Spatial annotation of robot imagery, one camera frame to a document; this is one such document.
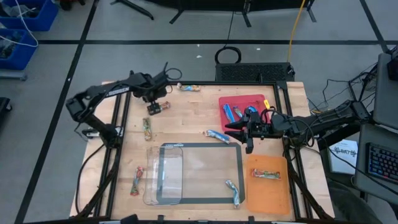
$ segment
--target wooden table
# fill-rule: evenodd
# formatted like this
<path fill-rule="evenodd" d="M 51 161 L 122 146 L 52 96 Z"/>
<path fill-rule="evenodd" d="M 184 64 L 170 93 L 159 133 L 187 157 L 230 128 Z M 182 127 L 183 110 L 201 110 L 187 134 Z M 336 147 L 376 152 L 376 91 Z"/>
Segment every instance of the wooden table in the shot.
<path fill-rule="evenodd" d="M 290 104 L 294 116 L 309 116 L 307 98 L 303 83 L 288 83 Z M 146 205 L 142 201 L 145 189 L 145 173 L 139 182 L 138 196 L 130 196 L 130 189 L 137 166 L 146 166 L 146 150 L 152 146 L 161 146 L 165 142 L 218 142 L 213 138 L 204 137 L 202 132 L 207 129 L 221 131 L 220 111 L 218 109 L 218 98 L 221 96 L 252 95 L 263 94 L 268 99 L 270 105 L 275 106 L 274 91 L 272 86 L 202 86 L 201 92 L 179 91 L 174 87 L 174 91 L 166 97 L 159 99 L 159 103 L 169 101 L 172 104 L 160 114 L 151 116 L 152 140 L 145 141 L 142 129 L 142 119 L 148 117 L 146 104 L 141 100 L 132 97 L 129 109 L 129 116 L 124 136 L 123 152 L 119 166 L 118 181 L 114 196 L 112 211 L 113 219 L 121 219 L 137 214 L 141 220 L 156 220 L 158 215 L 165 215 L 166 220 L 233 220 L 247 221 L 248 216 L 253 215 L 256 221 L 261 220 L 294 220 L 293 211 L 289 215 L 272 215 L 265 213 L 252 213 L 246 209 L 246 201 L 243 202 L 239 210 L 235 210 L 232 204 L 179 204 L 153 206 Z M 283 92 L 279 95 L 282 103 L 282 110 L 286 113 Z M 114 99 L 105 99 L 96 109 L 95 115 L 105 123 L 111 122 L 114 108 Z M 123 112 L 121 106 L 119 112 L 120 122 Z M 102 142 L 99 139 L 92 139 L 88 142 L 85 159 Z M 246 180 L 246 157 L 242 146 L 244 179 Z M 254 140 L 253 154 L 265 154 L 269 156 L 282 155 L 282 141 L 280 139 L 260 139 Z M 80 182 L 79 206 L 83 208 L 97 190 L 100 181 L 101 169 L 104 158 L 103 149 L 93 157 L 86 165 Z M 319 154 L 311 150 L 302 149 L 301 156 L 303 168 L 307 178 L 309 191 L 325 211 L 334 216 L 331 205 L 328 186 Z M 297 189 L 298 202 L 300 205 L 301 216 L 305 216 L 303 197 Z M 108 192 L 104 194 L 101 214 L 105 213 Z M 72 205 L 71 215 L 74 215 L 75 207 Z"/>

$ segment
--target gray floor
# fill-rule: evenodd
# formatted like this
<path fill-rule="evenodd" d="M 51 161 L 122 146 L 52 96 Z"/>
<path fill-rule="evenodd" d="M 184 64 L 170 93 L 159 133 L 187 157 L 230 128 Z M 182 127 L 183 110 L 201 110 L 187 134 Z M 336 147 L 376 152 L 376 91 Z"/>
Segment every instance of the gray floor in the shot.
<path fill-rule="evenodd" d="M 35 33 L 40 40 L 79 40 L 93 0 L 60 11 L 49 32 Z M 184 12 L 174 25 L 176 10 L 135 1 L 155 16 L 151 21 L 121 4 L 100 0 L 88 40 L 226 39 L 230 12 Z M 398 40 L 394 21 L 395 0 L 366 0 L 386 40 Z M 252 28 L 240 15 L 234 16 L 231 39 L 289 40 L 297 9 L 253 12 Z M 313 23 L 304 12 L 297 40 L 377 40 L 359 0 L 316 0 Z M 169 62 L 181 69 L 183 80 L 214 80 L 214 54 L 223 45 L 85 45 L 68 97 L 90 85 L 126 78 L 130 70 L 155 74 Z M 288 45 L 234 45 L 242 62 L 283 62 Z M 52 119 L 76 45 L 45 45 L 37 49 L 26 72 L 28 80 L 0 80 L 0 96 L 11 98 L 14 110 L 0 134 L 0 217 L 12 223 L 21 204 L 37 156 Z M 377 61 L 379 45 L 294 45 L 291 62 L 296 80 L 304 82 L 307 96 L 316 104 L 327 78 L 349 80 Z M 233 62 L 235 55 L 223 52 L 220 61 Z M 326 97 L 344 90 L 344 83 L 331 83 Z M 359 93 L 360 85 L 355 85 Z M 347 91 L 329 101 L 334 107 L 349 98 Z M 85 145 L 74 132 L 76 123 L 63 109 L 49 154 L 25 222 L 67 218 L 75 192 L 76 177 Z M 388 204 L 370 197 L 370 206 L 384 223 L 398 223 Z"/>

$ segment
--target yellow object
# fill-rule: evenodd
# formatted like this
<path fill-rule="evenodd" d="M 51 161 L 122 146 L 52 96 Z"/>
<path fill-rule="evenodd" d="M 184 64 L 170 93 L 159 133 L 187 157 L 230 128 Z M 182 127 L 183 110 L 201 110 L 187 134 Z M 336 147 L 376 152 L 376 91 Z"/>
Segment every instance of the yellow object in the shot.
<path fill-rule="evenodd" d="M 303 10 L 304 3 L 305 3 L 305 0 L 303 0 L 303 2 L 301 3 L 300 10 L 299 10 L 299 12 L 298 12 L 296 21 L 294 22 L 294 26 L 293 26 L 293 30 L 292 30 L 292 35 L 290 36 L 289 53 L 288 53 L 288 55 L 287 55 L 287 62 L 290 62 L 290 55 L 292 54 L 293 36 L 294 36 L 294 32 L 296 31 L 297 23 L 299 22 L 299 19 L 300 19 L 301 11 Z"/>
<path fill-rule="evenodd" d="M 269 106 L 269 103 L 268 103 L 268 100 L 264 100 L 264 104 L 265 104 L 265 106 L 266 106 L 266 108 L 269 110 L 269 108 L 271 108 L 270 106 Z"/>

